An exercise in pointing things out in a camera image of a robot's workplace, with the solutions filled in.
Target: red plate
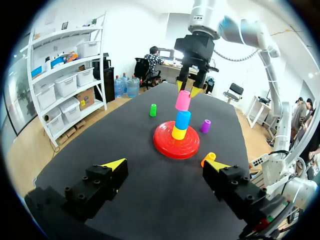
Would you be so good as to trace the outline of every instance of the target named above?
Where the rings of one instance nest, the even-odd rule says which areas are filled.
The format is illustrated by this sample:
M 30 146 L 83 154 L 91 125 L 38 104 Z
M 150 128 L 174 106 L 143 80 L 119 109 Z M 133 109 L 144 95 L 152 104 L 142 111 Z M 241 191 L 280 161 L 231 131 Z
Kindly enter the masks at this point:
M 160 124 L 154 131 L 154 145 L 160 153 L 169 158 L 188 159 L 199 149 L 199 136 L 192 127 L 188 126 L 184 139 L 176 140 L 171 136 L 174 125 L 175 121 Z

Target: ceiling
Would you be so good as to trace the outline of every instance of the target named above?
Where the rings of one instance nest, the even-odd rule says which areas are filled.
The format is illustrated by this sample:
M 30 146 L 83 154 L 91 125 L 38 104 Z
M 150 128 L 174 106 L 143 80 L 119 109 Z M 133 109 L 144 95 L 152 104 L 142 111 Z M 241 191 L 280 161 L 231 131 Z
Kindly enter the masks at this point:
M 312 57 L 316 56 L 315 45 L 308 37 L 306 28 L 290 8 L 280 5 L 278 0 L 226 1 L 239 18 L 256 19 L 266 24 L 270 34 L 273 35 L 272 38 L 286 56 L 287 63 L 292 65 L 297 74 L 306 81 L 317 99 L 320 92 L 320 74 Z M 136 2 L 157 14 L 190 14 L 194 4 L 194 0 L 136 0 Z

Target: storage box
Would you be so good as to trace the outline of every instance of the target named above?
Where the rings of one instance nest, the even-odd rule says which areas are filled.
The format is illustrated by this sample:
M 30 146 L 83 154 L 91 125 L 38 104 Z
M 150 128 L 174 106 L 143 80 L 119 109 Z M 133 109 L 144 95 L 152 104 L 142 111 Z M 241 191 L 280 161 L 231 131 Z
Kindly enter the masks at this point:
M 47 126 L 50 129 L 52 136 L 60 132 L 64 127 L 64 121 L 61 117 L 61 111 L 58 107 L 53 108 L 47 113 L 48 116 L 51 116 L 51 120 L 47 122 Z
M 31 77 L 35 77 L 36 75 L 42 73 L 42 66 L 37 67 L 31 72 Z
M 54 83 L 46 83 L 43 85 L 35 85 L 35 95 L 38 99 L 41 109 L 46 109 L 56 101 L 56 93 Z
M 94 80 L 94 67 L 83 71 L 77 71 L 76 73 L 76 84 L 78 86 L 89 84 Z
M 55 88 L 61 97 L 77 91 L 77 73 L 63 75 L 54 81 Z
M 101 41 L 85 41 L 76 46 L 79 58 L 91 57 L 100 53 Z
M 61 112 L 65 115 L 69 123 L 80 118 L 80 102 L 75 98 L 71 97 L 60 105 Z
M 86 109 L 87 107 L 91 106 L 95 102 L 94 88 L 91 87 L 85 91 L 78 93 L 76 95 L 76 98 L 80 102 L 80 111 L 82 111 L 83 109 Z
M 50 63 L 51 68 L 54 68 L 55 65 L 60 64 L 60 63 L 64 63 L 64 58 L 62 56 L 59 56 L 56 59 L 51 61 L 51 63 Z

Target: yellow cup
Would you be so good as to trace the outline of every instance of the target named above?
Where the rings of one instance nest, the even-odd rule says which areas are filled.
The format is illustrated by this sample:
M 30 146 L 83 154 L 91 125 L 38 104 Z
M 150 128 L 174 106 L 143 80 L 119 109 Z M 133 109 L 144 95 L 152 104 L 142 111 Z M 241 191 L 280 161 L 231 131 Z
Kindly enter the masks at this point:
M 185 138 L 186 133 L 187 133 L 187 129 L 180 130 L 180 129 L 176 128 L 176 126 L 173 126 L 171 136 L 176 140 L 182 140 Z

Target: black chair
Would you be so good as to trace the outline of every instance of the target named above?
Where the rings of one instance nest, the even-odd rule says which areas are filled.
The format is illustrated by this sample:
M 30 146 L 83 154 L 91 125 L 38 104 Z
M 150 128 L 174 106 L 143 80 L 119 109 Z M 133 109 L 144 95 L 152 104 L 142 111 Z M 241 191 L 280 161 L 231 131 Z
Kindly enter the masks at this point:
M 232 92 L 238 94 L 238 96 L 232 94 L 229 92 L 231 90 Z M 230 104 L 231 100 L 235 102 L 239 102 L 239 100 L 242 98 L 242 93 L 244 92 L 244 89 L 237 84 L 232 83 L 228 91 L 225 91 L 223 95 L 228 98 L 228 104 Z
M 136 63 L 135 63 L 135 68 L 134 68 L 134 76 L 142 80 L 142 84 L 140 87 L 146 86 L 146 89 L 149 87 L 153 87 L 152 85 L 152 80 L 159 79 L 160 78 L 160 73 L 161 71 L 158 70 L 158 74 L 154 76 L 150 76 L 149 72 L 149 61 L 144 58 L 135 58 Z

